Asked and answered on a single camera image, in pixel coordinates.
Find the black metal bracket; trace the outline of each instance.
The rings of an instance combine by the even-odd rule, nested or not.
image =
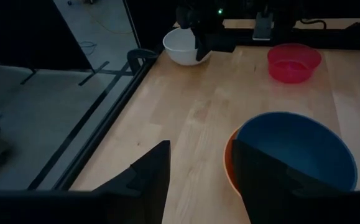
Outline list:
[[[293,28],[285,39],[276,38],[274,35],[270,41],[253,40],[253,29],[226,29],[225,33],[236,37],[236,45],[275,46],[283,43],[299,43],[317,49],[360,50],[360,22],[346,29]]]
[[[92,69],[91,74],[89,74],[83,81],[79,82],[79,86],[84,85],[90,78],[95,76],[99,71],[101,71],[105,66],[109,64],[109,61],[104,62],[101,66],[99,66],[96,70]]]
[[[150,61],[152,59],[157,59],[159,54],[152,50],[148,49],[134,49],[130,50],[127,53],[127,61],[129,62],[129,66],[131,69],[131,72],[136,74],[136,72],[141,68],[141,64],[138,61],[138,59],[143,59],[145,61]]]

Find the dark background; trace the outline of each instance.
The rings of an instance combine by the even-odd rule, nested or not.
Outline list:
[[[56,70],[91,68],[52,0],[0,0],[0,63]]]
[[[123,0],[134,36],[140,48],[154,50],[175,23],[175,9],[180,2],[218,3],[224,6],[225,19],[255,19],[267,0],[254,0],[247,10],[247,0]],[[272,8],[297,4],[304,19],[360,18],[360,1],[351,0],[269,0]]]

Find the floor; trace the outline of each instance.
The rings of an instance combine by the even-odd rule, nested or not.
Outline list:
[[[93,68],[106,61],[104,70],[124,68],[127,52],[137,45],[121,0],[54,2]],[[79,86],[90,73],[39,70],[21,85],[30,74],[26,68],[0,66],[0,138],[11,146],[0,164],[0,190],[28,188],[53,153],[64,148],[39,186],[50,189],[132,79],[128,72],[101,72]]]
[[[72,152],[68,164],[132,78],[97,74],[79,86],[89,73],[41,70],[21,85],[29,73],[26,68],[0,66],[0,137],[11,145],[6,163],[0,164],[4,190],[26,189],[101,93],[108,93],[78,130],[82,138],[67,144]],[[55,172],[52,180],[62,169]]]
[[[106,70],[120,70],[126,54],[137,48],[122,0],[96,0],[94,4],[82,0],[54,0],[76,40],[83,47],[93,68],[105,61]],[[93,51],[90,46],[95,43]]]

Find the wooden table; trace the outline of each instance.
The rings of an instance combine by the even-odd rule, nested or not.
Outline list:
[[[239,21],[231,23],[239,27]],[[169,139],[172,173],[163,223],[248,223],[226,179],[223,149],[236,128],[267,111],[304,114],[341,136],[356,160],[360,189],[360,51],[320,50],[322,63],[309,81],[284,85],[267,72],[268,50],[214,52],[194,67],[162,53],[72,189],[98,187]]]

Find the blue bowl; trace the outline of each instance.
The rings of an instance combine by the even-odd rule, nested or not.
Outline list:
[[[260,114],[240,128],[236,139],[339,190],[355,189],[356,164],[345,143],[306,116],[288,112]]]

